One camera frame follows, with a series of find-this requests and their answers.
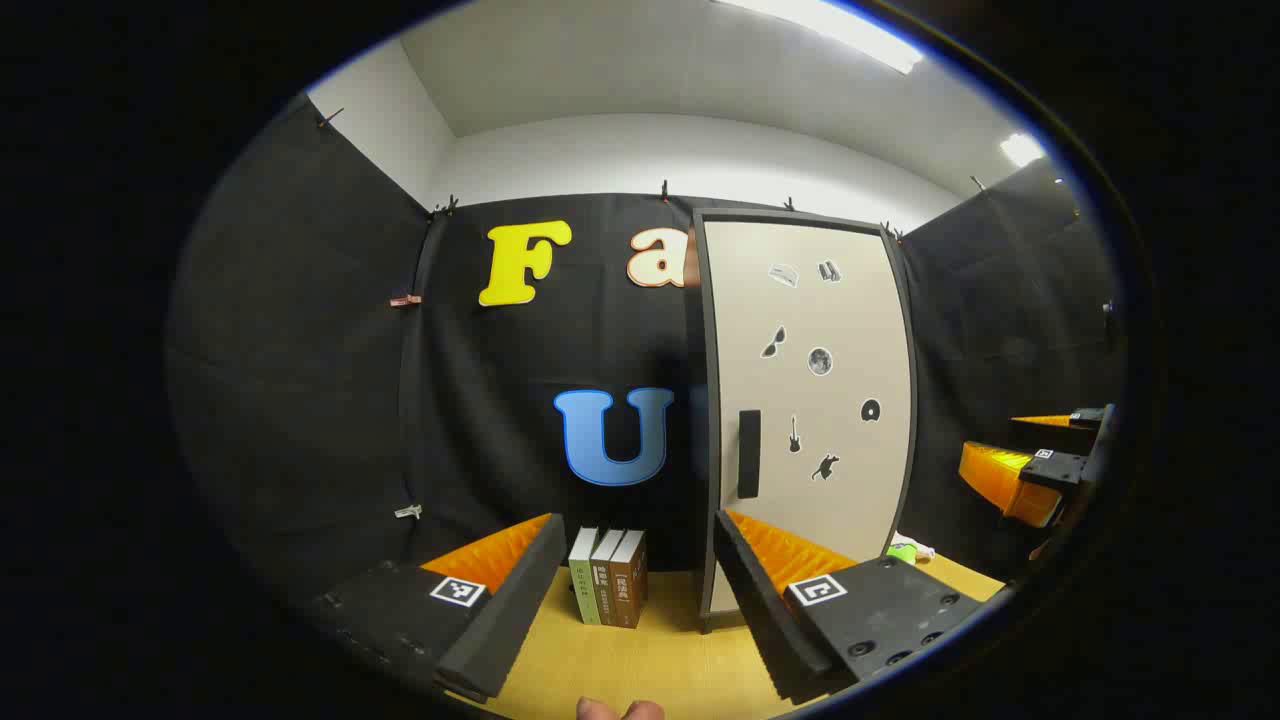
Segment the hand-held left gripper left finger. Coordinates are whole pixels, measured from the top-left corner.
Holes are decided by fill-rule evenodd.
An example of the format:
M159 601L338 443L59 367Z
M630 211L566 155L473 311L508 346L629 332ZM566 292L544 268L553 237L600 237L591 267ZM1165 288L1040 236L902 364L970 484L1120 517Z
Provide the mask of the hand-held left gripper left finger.
M547 512L429 562L380 562L315 596L310 616L403 685L485 703L500 693L564 555L564 519Z

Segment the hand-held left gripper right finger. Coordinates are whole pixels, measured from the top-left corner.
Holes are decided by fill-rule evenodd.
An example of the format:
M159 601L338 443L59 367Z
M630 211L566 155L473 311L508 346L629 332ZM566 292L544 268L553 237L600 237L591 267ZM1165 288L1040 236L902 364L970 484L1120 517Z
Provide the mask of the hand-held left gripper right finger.
M741 512L718 511L713 536L765 670L794 705L888 675L980 607L900 557L854 562Z

